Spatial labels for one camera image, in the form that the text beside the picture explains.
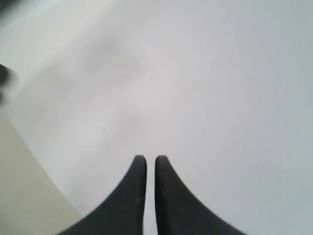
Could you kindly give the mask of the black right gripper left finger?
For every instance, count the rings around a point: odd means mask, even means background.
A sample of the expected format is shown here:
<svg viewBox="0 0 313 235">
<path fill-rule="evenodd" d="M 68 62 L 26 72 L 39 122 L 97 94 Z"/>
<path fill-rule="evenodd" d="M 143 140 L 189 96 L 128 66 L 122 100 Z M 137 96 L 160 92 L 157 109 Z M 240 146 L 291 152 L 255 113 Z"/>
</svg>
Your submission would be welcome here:
<svg viewBox="0 0 313 235">
<path fill-rule="evenodd" d="M 137 155 L 123 179 L 103 203 L 60 234 L 142 235 L 146 181 L 146 159 Z"/>
</svg>

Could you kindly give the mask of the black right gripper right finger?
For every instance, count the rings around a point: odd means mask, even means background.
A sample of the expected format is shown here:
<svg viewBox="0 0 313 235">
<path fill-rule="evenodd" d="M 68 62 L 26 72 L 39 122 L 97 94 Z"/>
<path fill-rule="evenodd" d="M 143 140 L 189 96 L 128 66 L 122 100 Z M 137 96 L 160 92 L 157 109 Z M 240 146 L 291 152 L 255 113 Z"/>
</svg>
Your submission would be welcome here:
<svg viewBox="0 0 313 235">
<path fill-rule="evenodd" d="M 155 161 L 155 210 L 159 235 L 242 235 L 193 195 L 167 156 Z"/>
</svg>

